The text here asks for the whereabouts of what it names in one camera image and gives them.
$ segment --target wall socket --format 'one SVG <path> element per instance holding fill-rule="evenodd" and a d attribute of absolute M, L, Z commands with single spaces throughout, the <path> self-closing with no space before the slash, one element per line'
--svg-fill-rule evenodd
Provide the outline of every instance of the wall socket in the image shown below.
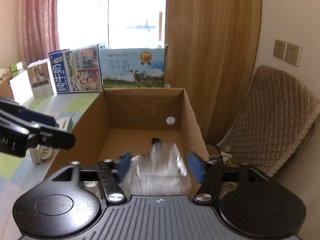
<path fill-rule="evenodd" d="M 286 50 L 287 50 L 287 43 L 285 41 L 276 40 L 275 48 L 273 50 L 273 56 L 284 60 Z"/>
<path fill-rule="evenodd" d="M 285 61 L 295 66 L 298 66 L 300 55 L 301 55 L 301 47 L 294 45 L 292 43 L 288 43 L 287 51 L 285 54 Z"/>

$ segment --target white wall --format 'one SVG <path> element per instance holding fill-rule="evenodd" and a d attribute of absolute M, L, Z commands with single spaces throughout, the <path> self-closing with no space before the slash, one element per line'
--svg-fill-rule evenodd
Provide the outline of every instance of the white wall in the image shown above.
<path fill-rule="evenodd" d="M 273 57 L 275 39 L 302 47 L 298 67 Z M 255 67 L 267 65 L 298 78 L 320 99 L 320 0 L 262 0 L 259 45 Z M 307 207 L 300 231 L 303 240 L 320 236 L 320 123 L 301 156 L 279 181 Z"/>
<path fill-rule="evenodd" d="M 0 68 L 23 60 L 21 0 L 0 0 Z"/>

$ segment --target pink curtain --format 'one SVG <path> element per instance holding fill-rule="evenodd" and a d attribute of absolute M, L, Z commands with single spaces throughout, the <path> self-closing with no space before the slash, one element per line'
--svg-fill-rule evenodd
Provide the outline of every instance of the pink curtain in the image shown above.
<path fill-rule="evenodd" d="M 60 48 L 57 0 L 22 0 L 22 40 L 28 64 Z"/>

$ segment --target quilted cushion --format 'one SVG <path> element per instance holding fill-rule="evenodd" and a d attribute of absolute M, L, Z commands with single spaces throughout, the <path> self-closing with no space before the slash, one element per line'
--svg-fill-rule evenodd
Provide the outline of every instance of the quilted cushion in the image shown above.
<path fill-rule="evenodd" d="M 230 145 L 235 164 L 252 163 L 267 175 L 278 171 L 307 135 L 320 103 L 288 73 L 257 68 L 236 120 L 218 144 Z"/>

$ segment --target clear plastic bag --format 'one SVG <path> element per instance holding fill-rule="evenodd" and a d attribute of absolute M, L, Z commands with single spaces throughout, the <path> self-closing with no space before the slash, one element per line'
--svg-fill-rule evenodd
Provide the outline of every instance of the clear plastic bag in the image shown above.
<path fill-rule="evenodd" d="M 131 166 L 119 184 L 127 198 L 131 195 L 185 195 L 190 178 L 174 143 L 153 138 L 151 153 L 131 159 Z"/>

